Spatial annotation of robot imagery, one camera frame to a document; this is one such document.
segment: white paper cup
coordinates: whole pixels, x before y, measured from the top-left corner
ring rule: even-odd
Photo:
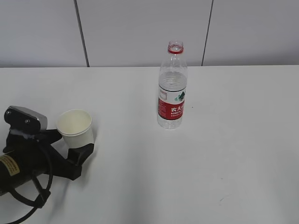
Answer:
[[[60,115],[57,130],[69,148],[80,148],[94,143],[92,117],[83,110],[70,110]]]

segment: bottle label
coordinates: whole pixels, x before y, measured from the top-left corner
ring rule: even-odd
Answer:
[[[183,115],[186,88],[167,91],[159,86],[158,114],[166,120],[176,120]]]

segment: water bottle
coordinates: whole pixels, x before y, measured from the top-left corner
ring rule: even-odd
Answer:
[[[170,41],[167,58],[160,68],[157,120],[167,129],[177,128],[182,123],[187,86],[187,63],[182,57],[183,52],[183,42]]]

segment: cup rim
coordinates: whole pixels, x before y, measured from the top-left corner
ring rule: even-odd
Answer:
[[[81,132],[79,132],[79,133],[76,133],[76,134],[65,133],[65,132],[62,132],[62,131],[60,131],[60,130],[58,129],[58,122],[59,122],[60,118],[61,118],[63,115],[65,115],[66,113],[69,113],[69,112],[72,112],[72,111],[82,111],[82,112],[86,113],[86,114],[89,116],[89,118],[90,118],[90,124],[88,125],[88,127],[87,127],[86,129],[84,129],[83,131],[81,131]],[[63,136],[67,136],[67,137],[75,137],[75,136],[78,136],[78,135],[81,135],[81,134],[87,132],[87,131],[90,129],[92,123],[93,123],[93,119],[92,119],[91,115],[90,115],[87,111],[82,110],[82,109],[71,109],[71,110],[68,110],[68,111],[63,112],[63,113],[58,117],[58,120],[56,121],[56,129],[57,129],[58,132],[61,133]]]

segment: table surface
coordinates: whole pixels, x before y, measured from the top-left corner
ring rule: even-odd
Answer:
[[[159,68],[0,69],[0,113],[93,117],[95,153],[30,224],[299,223],[299,66],[190,67],[182,125],[157,123]],[[0,120],[0,148],[9,125]],[[54,144],[64,156],[61,140]],[[47,176],[42,175],[43,183]],[[18,191],[34,199],[34,185]],[[29,207],[0,198],[0,223]]]

